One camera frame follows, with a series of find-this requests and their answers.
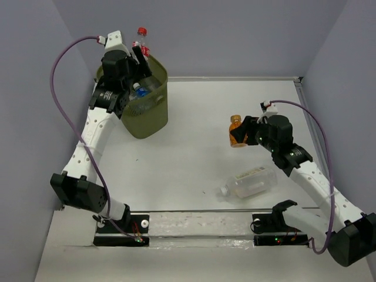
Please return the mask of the orange juice bottle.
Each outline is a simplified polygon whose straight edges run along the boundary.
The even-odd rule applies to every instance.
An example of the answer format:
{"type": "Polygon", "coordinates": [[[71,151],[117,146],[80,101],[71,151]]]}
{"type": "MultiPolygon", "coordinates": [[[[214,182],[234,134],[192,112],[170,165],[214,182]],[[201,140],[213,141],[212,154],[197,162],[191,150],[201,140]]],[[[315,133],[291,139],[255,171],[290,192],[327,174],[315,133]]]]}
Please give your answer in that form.
{"type": "Polygon", "coordinates": [[[240,139],[238,128],[241,126],[242,119],[240,115],[232,115],[230,117],[231,124],[229,126],[229,140],[232,148],[246,147],[247,135],[240,139]]]}

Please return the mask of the blue label water bottle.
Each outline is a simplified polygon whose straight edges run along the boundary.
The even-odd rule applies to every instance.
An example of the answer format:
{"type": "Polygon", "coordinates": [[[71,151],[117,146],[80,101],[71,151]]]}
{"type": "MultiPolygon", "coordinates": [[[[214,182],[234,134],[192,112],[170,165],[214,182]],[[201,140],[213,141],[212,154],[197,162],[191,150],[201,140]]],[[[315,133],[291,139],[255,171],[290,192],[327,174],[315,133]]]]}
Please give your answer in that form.
{"type": "Polygon", "coordinates": [[[129,100],[133,101],[133,100],[136,100],[136,99],[143,98],[143,97],[147,96],[149,93],[150,92],[146,88],[142,87],[139,83],[134,83],[133,84],[133,91],[129,95],[129,100]]]}

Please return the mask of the red cap small bottle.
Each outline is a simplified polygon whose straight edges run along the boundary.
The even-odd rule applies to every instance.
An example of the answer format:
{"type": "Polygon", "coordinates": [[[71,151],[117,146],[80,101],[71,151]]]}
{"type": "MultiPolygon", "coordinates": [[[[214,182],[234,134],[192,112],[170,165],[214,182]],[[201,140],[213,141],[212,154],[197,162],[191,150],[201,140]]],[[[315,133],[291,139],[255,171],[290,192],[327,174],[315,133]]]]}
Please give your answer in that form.
{"type": "Polygon", "coordinates": [[[141,48],[142,54],[148,61],[150,56],[149,44],[146,43],[147,29],[145,27],[139,27],[137,30],[137,35],[133,40],[132,46],[139,46],[141,48]]]}

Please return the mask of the square white-label bottle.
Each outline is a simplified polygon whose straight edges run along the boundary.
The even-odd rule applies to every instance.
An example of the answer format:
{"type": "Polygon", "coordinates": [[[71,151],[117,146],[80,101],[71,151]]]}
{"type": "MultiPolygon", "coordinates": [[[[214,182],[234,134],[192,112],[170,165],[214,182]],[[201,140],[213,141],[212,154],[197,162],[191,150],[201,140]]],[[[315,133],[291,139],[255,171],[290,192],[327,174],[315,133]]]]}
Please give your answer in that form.
{"type": "Polygon", "coordinates": [[[258,166],[230,176],[216,190],[216,196],[227,202],[240,202],[264,193],[277,185],[277,174],[270,166],[258,166]]]}

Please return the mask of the clear wide-mouth bottle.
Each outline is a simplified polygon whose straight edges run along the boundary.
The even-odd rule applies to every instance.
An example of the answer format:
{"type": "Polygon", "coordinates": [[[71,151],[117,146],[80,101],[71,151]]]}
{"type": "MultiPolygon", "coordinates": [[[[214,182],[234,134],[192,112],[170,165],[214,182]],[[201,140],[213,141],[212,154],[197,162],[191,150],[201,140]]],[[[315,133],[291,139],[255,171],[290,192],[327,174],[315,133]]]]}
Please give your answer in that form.
{"type": "Polygon", "coordinates": [[[139,81],[139,84],[144,87],[144,88],[147,88],[149,91],[154,91],[156,89],[158,89],[162,84],[159,82],[159,80],[157,78],[155,78],[154,76],[150,76],[148,78],[143,78],[139,81]]]}

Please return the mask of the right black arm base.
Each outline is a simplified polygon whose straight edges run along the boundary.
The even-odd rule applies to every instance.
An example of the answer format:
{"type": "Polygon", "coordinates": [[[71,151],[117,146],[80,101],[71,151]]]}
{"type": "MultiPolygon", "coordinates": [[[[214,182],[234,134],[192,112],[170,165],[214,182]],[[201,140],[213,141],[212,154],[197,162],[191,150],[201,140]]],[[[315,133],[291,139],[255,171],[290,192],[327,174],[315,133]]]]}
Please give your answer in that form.
{"type": "Polygon", "coordinates": [[[255,213],[252,215],[250,230],[255,234],[256,246],[310,246],[306,234],[301,230],[286,225],[283,213],[298,204],[292,200],[285,200],[273,206],[269,213],[255,213]]]}

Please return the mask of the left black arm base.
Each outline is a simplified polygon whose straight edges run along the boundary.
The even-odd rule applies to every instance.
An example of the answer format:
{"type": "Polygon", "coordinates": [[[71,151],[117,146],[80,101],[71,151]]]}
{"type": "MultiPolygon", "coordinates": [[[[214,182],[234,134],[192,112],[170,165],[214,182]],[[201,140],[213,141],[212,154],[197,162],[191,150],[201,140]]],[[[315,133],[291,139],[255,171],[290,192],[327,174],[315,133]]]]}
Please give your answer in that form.
{"type": "Polygon", "coordinates": [[[97,247],[147,247],[149,245],[150,216],[131,213],[130,223],[116,222],[118,230],[109,220],[93,215],[96,229],[93,244],[97,247]]]}

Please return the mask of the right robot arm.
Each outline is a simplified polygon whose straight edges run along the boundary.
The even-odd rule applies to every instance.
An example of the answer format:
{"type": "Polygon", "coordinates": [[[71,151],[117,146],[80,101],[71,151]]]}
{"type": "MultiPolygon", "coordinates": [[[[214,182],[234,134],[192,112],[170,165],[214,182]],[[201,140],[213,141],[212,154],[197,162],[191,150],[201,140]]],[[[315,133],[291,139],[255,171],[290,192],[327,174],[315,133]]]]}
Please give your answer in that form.
{"type": "Polygon", "coordinates": [[[324,176],[312,156],[293,141],[293,126],[282,115],[246,116],[230,134],[239,143],[260,145],[271,153],[274,164],[300,186],[321,210],[316,216],[293,200],[273,207],[270,223],[276,230],[295,227],[304,232],[316,253],[328,251],[348,267],[375,252],[375,213],[364,213],[324,176]]]}

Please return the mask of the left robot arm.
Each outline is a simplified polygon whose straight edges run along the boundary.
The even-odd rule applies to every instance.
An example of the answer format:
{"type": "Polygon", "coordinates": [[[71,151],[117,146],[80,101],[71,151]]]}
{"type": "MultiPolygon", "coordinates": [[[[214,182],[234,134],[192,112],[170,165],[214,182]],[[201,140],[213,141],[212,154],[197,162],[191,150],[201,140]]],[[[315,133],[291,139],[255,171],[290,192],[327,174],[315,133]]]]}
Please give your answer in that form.
{"type": "Polygon", "coordinates": [[[110,197],[99,162],[133,85],[152,74],[141,48],[134,46],[132,51],[130,56],[121,50],[104,54],[103,74],[95,84],[78,144],[62,172],[50,180],[63,205],[96,213],[118,232],[129,228],[130,207],[110,197]]]}

